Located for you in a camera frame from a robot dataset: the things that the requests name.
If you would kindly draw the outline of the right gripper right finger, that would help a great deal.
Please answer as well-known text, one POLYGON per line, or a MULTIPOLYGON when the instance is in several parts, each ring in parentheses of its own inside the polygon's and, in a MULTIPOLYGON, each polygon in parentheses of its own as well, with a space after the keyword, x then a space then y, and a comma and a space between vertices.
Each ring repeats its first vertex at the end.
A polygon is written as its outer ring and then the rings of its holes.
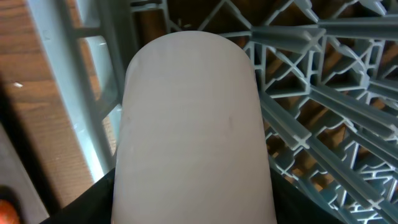
POLYGON ((278 224, 343 224, 270 168, 278 224))

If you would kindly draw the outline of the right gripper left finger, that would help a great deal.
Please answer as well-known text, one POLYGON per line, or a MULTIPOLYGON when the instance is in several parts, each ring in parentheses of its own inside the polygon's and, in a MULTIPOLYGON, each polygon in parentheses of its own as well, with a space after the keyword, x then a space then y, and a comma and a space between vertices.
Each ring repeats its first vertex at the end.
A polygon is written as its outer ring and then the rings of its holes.
POLYGON ((111 224, 115 169, 40 224, 111 224))

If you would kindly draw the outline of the pink cup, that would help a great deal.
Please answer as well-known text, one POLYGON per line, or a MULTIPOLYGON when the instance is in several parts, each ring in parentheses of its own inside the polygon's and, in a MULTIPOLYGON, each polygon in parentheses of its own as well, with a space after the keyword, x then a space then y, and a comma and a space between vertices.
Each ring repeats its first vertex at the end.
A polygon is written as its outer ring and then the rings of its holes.
POLYGON ((168 34, 126 73, 113 223, 275 223, 254 69, 216 34, 168 34))

